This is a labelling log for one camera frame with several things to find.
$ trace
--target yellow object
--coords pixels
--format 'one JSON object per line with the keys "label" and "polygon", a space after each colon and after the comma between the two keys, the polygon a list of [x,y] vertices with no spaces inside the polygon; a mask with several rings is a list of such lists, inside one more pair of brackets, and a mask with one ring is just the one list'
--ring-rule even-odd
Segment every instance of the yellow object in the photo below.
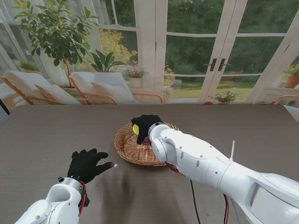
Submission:
{"label": "yellow object", "polygon": [[133,125],[133,132],[134,132],[135,134],[139,135],[139,127],[138,127],[137,124],[134,124],[134,125]]}

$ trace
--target black cable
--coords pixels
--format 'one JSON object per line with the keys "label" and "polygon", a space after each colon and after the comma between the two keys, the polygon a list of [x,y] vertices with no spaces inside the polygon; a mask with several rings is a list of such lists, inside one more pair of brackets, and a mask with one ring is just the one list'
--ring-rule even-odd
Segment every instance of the black cable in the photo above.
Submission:
{"label": "black cable", "polygon": [[194,201],[195,212],[196,212],[196,216],[197,216],[198,223],[200,224],[200,220],[199,220],[199,216],[198,216],[198,212],[197,212],[197,207],[196,207],[196,201],[195,201],[195,195],[194,195],[194,189],[193,189],[193,183],[192,183],[192,180],[190,180],[190,184],[191,184],[191,189],[192,189],[192,195],[193,195],[193,201]]}
{"label": "black cable", "polygon": [[226,201],[225,194],[223,194],[223,196],[224,196],[224,200],[225,200],[225,213],[224,213],[223,224],[225,224],[225,221],[226,221],[226,215],[227,215],[227,211],[228,211],[228,202]]}

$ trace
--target dark fabric table surface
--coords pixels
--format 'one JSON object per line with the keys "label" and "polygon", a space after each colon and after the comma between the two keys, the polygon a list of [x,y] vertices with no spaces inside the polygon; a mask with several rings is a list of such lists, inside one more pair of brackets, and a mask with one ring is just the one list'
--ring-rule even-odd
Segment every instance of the dark fabric table surface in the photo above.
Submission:
{"label": "dark fabric table surface", "polygon": [[[114,148],[117,131],[142,114],[158,114],[227,157],[235,140],[234,161],[299,181],[299,124],[282,106],[20,106],[0,126],[0,223],[14,223],[44,199],[67,174],[72,152],[94,147],[118,166],[87,185],[91,202],[80,223],[197,223],[187,178],[167,167],[126,162]],[[194,189],[201,223],[223,223],[223,195],[197,183]],[[233,210],[229,223],[237,223]]]}

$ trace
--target door handle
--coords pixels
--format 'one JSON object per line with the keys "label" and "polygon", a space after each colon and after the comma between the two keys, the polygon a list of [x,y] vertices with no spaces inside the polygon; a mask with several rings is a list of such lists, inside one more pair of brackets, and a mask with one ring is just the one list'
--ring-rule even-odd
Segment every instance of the door handle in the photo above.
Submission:
{"label": "door handle", "polygon": [[213,71],[215,68],[215,65],[216,65],[216,61],[217,61],[217,58],[214,58],[212,61],[212,64],[204,64],[204,65],[206,65],[206,66],[210,65],[211,66],[210,71]]}
{"label": "door handle", "polygon": [[218,71],[221,71],[224,65],[232,65],[232,64],[225,64],[225,58],[221,59]]}

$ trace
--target indoor tree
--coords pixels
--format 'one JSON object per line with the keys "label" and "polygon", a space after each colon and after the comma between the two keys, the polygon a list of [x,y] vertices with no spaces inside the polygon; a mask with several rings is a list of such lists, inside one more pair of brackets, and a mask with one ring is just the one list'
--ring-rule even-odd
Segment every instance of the indoor tree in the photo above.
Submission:
{"label": "indoor tree", "polygon": [[[70,20],[71,16],[67,10],[67,0],[56,0],[57,4],[48,6],[32,6],[30,1],[14,0],[17,4],[14,8],[22,9],[14,19],[21,17],[21,29],[29,32],[33,50],[31,54],[40,55],[44,51],[49,57],[54,58],[54,65],[58,66],[64,62],[67,68],[67,76],[71,74],[69,64],[82,63],[82,56],[85,56],[90,50],[90,45],[86,38],[90,36],[89,30],[93,22],[92,18],[98,18],[91,15],[90,11],[84,7],[81,15],[76,15],[76,19]],[[34,8],[43,10],[42,13],[34,13]]]}

